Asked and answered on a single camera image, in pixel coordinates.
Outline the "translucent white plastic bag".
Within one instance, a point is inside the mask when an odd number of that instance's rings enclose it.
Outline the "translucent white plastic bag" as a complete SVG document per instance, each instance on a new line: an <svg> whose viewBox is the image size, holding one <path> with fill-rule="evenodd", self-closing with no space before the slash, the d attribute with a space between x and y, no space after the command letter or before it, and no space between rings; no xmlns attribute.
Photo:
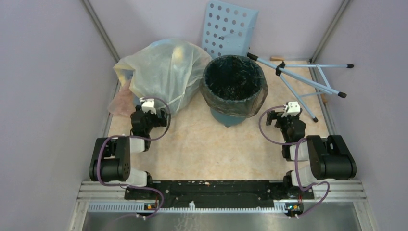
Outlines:
<svg viewBox="0 0 408 231"><path fill-rule="evenodd" d="M185 108L197 93L212 57L199 46L178 38L151 43L113 67L121 85L129 84L138 97L157 97L172 115Z"/></svg>

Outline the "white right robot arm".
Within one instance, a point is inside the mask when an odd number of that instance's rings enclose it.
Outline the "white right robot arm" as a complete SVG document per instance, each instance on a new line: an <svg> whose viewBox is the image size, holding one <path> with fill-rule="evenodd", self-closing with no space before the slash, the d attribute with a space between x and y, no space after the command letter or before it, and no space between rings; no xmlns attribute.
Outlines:
<svg viewBox="0 0 408 231"><path fill-rule="evenodd" d="M341 135L306 136L306 123L300 119L302 111L296 115L287 115L274 110L267 113L266 125L276 121L285 141L282 156L286 161L308 162L298 170L291 170L283 178L282 192L288 198L295 198L302 187L323 180L348 180L355 177L357 165Z"/></svg>

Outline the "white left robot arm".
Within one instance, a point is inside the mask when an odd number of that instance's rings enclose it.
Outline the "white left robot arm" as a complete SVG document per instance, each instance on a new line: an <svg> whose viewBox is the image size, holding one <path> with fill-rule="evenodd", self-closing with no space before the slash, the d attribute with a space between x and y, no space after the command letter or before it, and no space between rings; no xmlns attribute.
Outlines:
<svg viewBox="0 0 408 231"><path fill-rule="evenodd" d="M147 172L131 167L131 152L143 153L149 150L151 142L150 132L153 128L165 127L168 131L171 114L166 109L143 111L142 106L136 106L135 112L130 115L131 129L128 136L114 135L97 138L89 165L91 181L104 183L114 181L126 182L130 179L140 179L136 186L136 193L143 199L152 197L153 184L147 181Z"/></svg>

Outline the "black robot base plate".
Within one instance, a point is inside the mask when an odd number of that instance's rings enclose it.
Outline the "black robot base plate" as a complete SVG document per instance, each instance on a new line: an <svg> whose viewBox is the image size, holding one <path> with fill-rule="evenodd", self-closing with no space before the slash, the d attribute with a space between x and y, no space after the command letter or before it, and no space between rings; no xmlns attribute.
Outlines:
<svg viewBox="0 0 408 231"><path fill-rule="evenodd" d="M161 192L163 208L272 208L275 201L314 199L312 190L306 192L282 180L162 180L151 181L155 190L128 188L126 200L152 201L159 205Z"/></svg>

